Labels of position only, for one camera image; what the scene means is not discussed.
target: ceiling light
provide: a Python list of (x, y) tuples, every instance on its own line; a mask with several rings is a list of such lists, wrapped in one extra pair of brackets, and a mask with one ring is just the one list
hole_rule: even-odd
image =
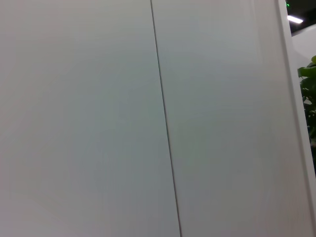
[(296, 17), (294, 17), (294, 16), (287, 16), (287, 19), (288, 19), (289, 21), (293, 21), (293, 22), (295, 22), (295, 23), (297, 23), (297, 24), (301, 24), (301, 23), (303, 22), (303, 20), (301, 20), (301, 19), (299, 19), (299, 18), (296, 18)]

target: white wall panel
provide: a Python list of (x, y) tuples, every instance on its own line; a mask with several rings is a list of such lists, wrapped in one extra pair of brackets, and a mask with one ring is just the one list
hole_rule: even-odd
[(149, 1), (0, 2), (0, 236), (179, 236)]
[(183, 237), (314, 236), (277, 1), (153, 8)]

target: white surface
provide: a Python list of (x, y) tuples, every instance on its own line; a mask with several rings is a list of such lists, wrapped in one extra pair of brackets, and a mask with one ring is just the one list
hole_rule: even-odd
[(310, 141), (307, 131), (304, 106), (302, 103), (302, 93), (299, 82), (297, 80), (297, 65), (295, 63), (295, 50), (293, 48), (293, 40), (291, 37), (290, 27), (285, 18), (287, 10), (284, 7), (284, 1), (278, 0), (279, 9), (281, 12), (281, 27), (283, 29), (283, 40), (285, 46), (285, 57), (287, 58), (287, 66), (289, 73), (289, 80), (292, 85), (290, 94), (293, 101), (294, 113), (297, 119), (298, 137), (301, 140), (300, 147), (303, 156), (303, 164), (305, 166), (305, 179), (308, 184), (308, 195), (311, 204), (311, 212), (315, 215), (316, 213), (316, 178), (313, 164), (313, 157), (311, 153)]
[(153, 6), (183, 237), (314, 236), (277, 2)]
[(316, 55), (316, 26), (306, 28), (292, 37), (298, 68), (306, 67)]
[(0, 237), (178, 237), (147, 0), (0, 2)]

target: ceiling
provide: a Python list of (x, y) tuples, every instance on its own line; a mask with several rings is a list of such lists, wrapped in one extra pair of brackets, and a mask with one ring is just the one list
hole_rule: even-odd
[(301, 24), (290, 22), (291, 32), (297, 32), (316, 24), (316, 0), (287, 0), (289, 15), (304, 20)]

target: green plant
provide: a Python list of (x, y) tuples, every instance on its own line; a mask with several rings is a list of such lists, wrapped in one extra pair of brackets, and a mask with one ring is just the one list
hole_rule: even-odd
[(298, 69), (304, 112), (316, 173), (316, 56), (307, 67)]

